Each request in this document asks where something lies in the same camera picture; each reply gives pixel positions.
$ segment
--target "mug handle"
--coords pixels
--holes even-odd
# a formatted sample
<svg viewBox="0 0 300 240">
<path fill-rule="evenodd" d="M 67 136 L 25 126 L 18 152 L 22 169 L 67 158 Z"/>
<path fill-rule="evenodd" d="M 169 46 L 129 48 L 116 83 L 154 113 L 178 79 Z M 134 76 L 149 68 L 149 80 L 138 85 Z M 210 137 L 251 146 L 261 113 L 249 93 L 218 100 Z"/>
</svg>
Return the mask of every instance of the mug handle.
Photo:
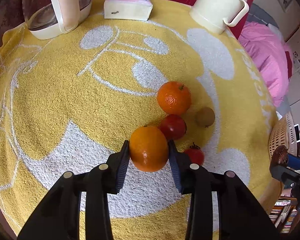
<svg viewBox="0 0 300 240">
<path fill-rule="evenodd" d="M 236 15 L 236 17 L 232 20 L 232 22 L 228 22 L 226 18 L 223 18 L 223 22 L 228 25 L 229 27 L 234 27 L 238 24 L 238 22 L 243 18 L 243 16 L 246 15 L 246 13 L 249 11 L 249 5 L 245 0 L 240 0 L 244 3 L 244 7 L 242 10 Z"/>
<path fill-rule="evenodd" d="M 79 24 L 79 0 L 51 0 L 62 33 L 68 33 Z"/>
</svg>

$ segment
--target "white mug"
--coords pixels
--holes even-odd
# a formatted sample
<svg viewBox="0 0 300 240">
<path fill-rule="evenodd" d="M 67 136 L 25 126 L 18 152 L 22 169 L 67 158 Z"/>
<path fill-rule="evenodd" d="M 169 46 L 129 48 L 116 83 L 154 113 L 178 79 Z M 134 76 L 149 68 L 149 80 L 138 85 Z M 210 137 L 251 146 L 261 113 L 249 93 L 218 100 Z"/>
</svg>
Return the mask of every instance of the white mug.
<svg viewBox="0 0 300 240">
<path fill-rule="evenodd" d="M 190 16 L 209 31 L 221 34 L 234 27 L 249 11 L 247 0 L 196 0 Z"/>
</svg>

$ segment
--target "laundry basket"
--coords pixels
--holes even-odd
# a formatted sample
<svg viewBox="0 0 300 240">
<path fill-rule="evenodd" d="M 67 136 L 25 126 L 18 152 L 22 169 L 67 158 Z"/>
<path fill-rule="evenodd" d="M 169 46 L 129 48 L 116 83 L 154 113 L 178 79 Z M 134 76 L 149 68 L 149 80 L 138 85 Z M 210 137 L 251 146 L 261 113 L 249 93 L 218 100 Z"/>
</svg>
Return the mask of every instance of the laundry basket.
<svg viewBox="0 0 300 240">
<path fill-rule="evenodd" d="M 273 127 L 268 142 L 270 159 L 279 145 L 285 145 L 288 152 L 297 156 L 297 139 L 291 112 L 282 117 Z"/>
</svg>

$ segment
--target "pink blanket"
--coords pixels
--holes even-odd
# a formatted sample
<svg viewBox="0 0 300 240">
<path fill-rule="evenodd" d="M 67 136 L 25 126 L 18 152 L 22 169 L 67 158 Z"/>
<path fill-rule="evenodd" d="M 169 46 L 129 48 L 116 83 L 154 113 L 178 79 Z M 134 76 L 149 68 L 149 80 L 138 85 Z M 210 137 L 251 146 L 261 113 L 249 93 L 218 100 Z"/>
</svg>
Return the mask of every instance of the pink blanket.
<svg viewBox="0 0 300 240">
<path fill-rule="evenodd" d="M 288 91 L 288 63 L 285 51 L 288 46 L 269 27 L 259 23 L 246 23 L 239 42 L 260 71 L 278 107 Z"/>
</svg>

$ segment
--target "tissue pack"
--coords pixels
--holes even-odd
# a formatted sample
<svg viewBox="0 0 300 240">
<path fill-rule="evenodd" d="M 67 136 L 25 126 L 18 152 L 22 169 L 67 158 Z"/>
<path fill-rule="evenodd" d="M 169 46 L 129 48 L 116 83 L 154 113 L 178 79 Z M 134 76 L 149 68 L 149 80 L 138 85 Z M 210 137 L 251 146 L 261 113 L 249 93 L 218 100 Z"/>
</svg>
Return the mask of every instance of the tissue pack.
<svg viewBox="0 0 300 240">
<path fill-rule="evenodd" d="M 150 0 L 105 0 L 105 19 L 148 20 L 152 3 Z"/>
</svg>

